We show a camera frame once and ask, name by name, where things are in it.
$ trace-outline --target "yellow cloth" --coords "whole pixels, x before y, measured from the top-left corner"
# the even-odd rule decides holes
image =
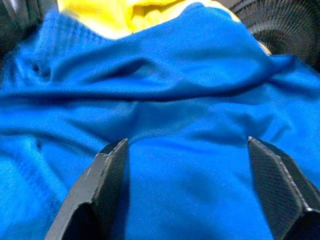
[[[78,19],[96,33],[118,39],[177,18],[193,3],[223,9],[212,0],[57,0],[59,11]]]

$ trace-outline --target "ribbed knit fabric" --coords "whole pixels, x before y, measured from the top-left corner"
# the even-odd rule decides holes
[[[2,240],[43,239],[95,154],[123,137],[111,239],[271,240],[248,136],[320,186],[318,74],[266,55],[223,10],[193,4],[119,40],[51,12],[6,56],[1,79]]]

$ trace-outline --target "black fan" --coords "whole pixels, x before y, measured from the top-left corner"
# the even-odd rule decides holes
[[[294,54],[317,65],[320,0],[241,0],[231,10],[273,54]]]

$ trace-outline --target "black object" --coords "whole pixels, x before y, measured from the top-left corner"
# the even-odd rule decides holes
[[[320,0],[241,0],[231,10],[272,54],[294,54],[317,65]]]
[[[248,149],[255,188],[274,239],[319,240],[319,190],[274,145],[250,137]]]
[[[0,0],[0,59],[42,22],[57,0]]]
[[[126,138],[107,145],[69,191],[45,240],[105,240],[120,195]]]

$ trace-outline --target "blue cloth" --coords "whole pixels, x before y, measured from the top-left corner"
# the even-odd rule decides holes
[[[318,74],[266,55],[220,9],[193,4],[119,40],[51,12],[6,56],[2,80],[2,240],[43,239],[95,154],[123,137],[111,239],[271,240],[248,136],[320,186]]]

